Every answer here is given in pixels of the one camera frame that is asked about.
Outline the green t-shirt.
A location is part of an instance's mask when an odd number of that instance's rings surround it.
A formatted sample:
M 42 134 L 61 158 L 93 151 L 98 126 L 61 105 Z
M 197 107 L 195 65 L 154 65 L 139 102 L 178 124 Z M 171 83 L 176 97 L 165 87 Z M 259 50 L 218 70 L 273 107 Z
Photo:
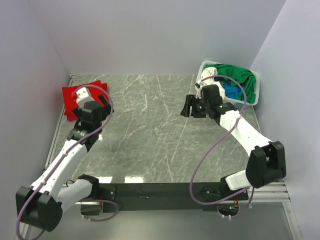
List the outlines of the green t-shirt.
M 244 88 L 247 97 L 247 103 L 253 104 L 256 101 L 255 91 L 257 79 L 250 70 L 224 63 L 206 64 L 204 69 L 208 67 L 215 67 L 218 75 L 228 76 L 237 81 L 241 87 Z M 220 82 L 221 85 L 223 85 L 225 82 L 230 82 L 233 86 L 237 85 L 232 80 L 229 80 L 225 77 L 217 77 L 216 81 Z

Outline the white plastic laundry basket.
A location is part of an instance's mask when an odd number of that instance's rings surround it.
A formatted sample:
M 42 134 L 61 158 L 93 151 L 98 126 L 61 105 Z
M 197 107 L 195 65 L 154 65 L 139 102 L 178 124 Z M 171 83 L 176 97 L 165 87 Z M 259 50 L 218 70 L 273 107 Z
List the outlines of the white plastic laundry basket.
M 232 64 L 206 60 L 200 65 L 196 79 L 199 80 L 202 73 L 209 68 L 216 68 L 219 75 L 228 76 L 237 81 L 246 93 L 248 106 L 254 106 L 258 103 L 260 94 L 260 78 L 256 72 Z M 223 77 L 219 77 L 217 80 L 221 82 L 222 88 L 225 90 L 225 97 L 227 101 L 243 104 L 244 95 L 238 85 Z

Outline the folded magenta t-shirt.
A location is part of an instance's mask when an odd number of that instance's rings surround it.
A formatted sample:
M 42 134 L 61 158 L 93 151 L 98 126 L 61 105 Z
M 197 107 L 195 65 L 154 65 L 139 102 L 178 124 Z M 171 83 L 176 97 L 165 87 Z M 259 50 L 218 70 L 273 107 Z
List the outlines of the folded magenta t-shirt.
M 67 119 L 67 121 L 72 122 L 72 121 L 76 121 L 78 118 L 74 115 L 67 115 L 66 119 Z

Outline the red t-shirt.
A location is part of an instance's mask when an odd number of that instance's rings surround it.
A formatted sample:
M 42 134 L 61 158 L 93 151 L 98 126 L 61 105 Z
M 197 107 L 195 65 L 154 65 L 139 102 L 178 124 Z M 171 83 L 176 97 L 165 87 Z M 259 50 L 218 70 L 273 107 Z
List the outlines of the red t-shirt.
M 81 85 L 70 86 L 70 87 L 66 87 L 66 86 L 62 87 L 63 102 L 64 102 L 64 108 L 65 108 L 64 115 L 66 116 L 68 121 L 76 121 L 78 119 L 76 115 L 72 112 L 72 110 L 78 107 L 78 104 L 76 103 L 75 90 L 80 86 L 83 86 L 83 85 L 81 84 Z M 90 87 L 89 92 L 93 97 L 93 99 L 99 102 L 100 104 L 102 102 L 98 98 L 99 94 L 102 94 L 108 100 L 107 95 L 103 93 L 101 90 L 98 90 L 97 88 Z

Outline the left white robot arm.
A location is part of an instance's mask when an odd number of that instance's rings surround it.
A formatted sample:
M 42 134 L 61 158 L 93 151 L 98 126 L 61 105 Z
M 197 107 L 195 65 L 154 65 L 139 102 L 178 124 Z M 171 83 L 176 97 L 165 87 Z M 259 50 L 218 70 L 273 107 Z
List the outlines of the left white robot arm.
M 16 192 L 17 230 L 25 223 L 51 232 L 76 202 L 100 197 L 99 179 L 94 176 L 84 174 L 71 186 L 62 186 L 97 142 L 114 109 L 103 94 L 94 100 L 85 88 L 76 93 L 76 103 L 78 106 L 72 111 L 77 121 L 59 154 L 30 187 L 22 186 Z

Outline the aluminium frame rail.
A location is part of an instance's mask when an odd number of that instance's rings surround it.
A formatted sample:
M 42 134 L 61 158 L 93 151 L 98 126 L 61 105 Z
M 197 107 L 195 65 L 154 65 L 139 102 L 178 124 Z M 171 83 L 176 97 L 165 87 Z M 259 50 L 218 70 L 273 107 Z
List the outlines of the aluminium frame rail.
M 201 202 L 213 202 L 223 199 L 230 192 L 221 190 L 218 182 L 196 182 L 192 186 L 194 197 Z M 192 200 L 189 192 L 189 183 L 101 183 L 99 198 L 112 200 L 117 203 L 128 200 L 133 201 L 159 201 L 168 204 L 191 203 Z M 261 188 L 252 190 L 248 189 L 243 193 L 227 199 L 232 202 L 237 199 L 239 202 L 245 202 L 253 197 L 256 202 L 288 202 L 290 200 L 288 190 L 284 182 L 275 182 L 265 185 Z

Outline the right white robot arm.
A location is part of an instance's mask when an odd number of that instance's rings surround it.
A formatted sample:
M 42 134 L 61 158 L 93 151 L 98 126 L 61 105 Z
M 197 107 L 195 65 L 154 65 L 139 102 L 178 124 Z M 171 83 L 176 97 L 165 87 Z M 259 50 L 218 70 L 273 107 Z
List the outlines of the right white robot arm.
M 219 187 L 222 198 L 230 200 L 239 189 L 258 189 L 287 175 L 284 145 L 263 136 L 242 117 L 232 103 L 224 103 L 218 86 L 204 86 L 199 98 L 194 94 L 186 95 L 180 114 L 186 118 L 209 117 L 228 131 L 246 151 L 246 169 L 222 178 L 223 184 Z

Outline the white t-shirt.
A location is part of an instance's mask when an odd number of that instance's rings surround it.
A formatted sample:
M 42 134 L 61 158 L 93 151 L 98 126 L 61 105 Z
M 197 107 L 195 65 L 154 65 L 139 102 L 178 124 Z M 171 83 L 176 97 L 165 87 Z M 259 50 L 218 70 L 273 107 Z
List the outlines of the white t-shirt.
M 218 70 L 215 67 L 207 67 L 202 71 L 200 78 L 195 82 L 195 84 L 198 84 L 202 87 L 210 86 L 210 85 L 218 86 L 219 94 L 224 100 L 226 97 L 225 90 L 223 89 L 222 84 L 219 81 L 216 81 L 215 78 L 213 77 L 217 75 L 218 75 Z

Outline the blue t-shirt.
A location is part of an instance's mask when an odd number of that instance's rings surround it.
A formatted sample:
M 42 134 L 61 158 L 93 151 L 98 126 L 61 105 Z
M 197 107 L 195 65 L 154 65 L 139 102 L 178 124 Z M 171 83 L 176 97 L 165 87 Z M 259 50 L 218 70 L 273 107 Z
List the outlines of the blue t-shirt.
M 242 102 L 245 100 L 245 89 L 243 87 L 239 87 L 238 85 L 233 86 L 230 82 L 224 82 L 222 88 L 224 89 L 227 98 Z

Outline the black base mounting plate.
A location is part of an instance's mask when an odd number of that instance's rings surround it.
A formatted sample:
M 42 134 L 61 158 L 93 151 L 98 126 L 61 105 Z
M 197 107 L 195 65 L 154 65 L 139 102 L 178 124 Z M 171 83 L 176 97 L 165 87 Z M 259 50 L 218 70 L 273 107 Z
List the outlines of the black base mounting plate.
M 190 196 L 188 182 L 176 183 L 101 183 L 95 196 L 84 200 L 108 200 L 115 202 L 120 211 L 156 210 L 214 210 L 194 202 Z M 220 182 L 194 182 L 194 197 L 200 202 L 215 202 L 231 194 Z

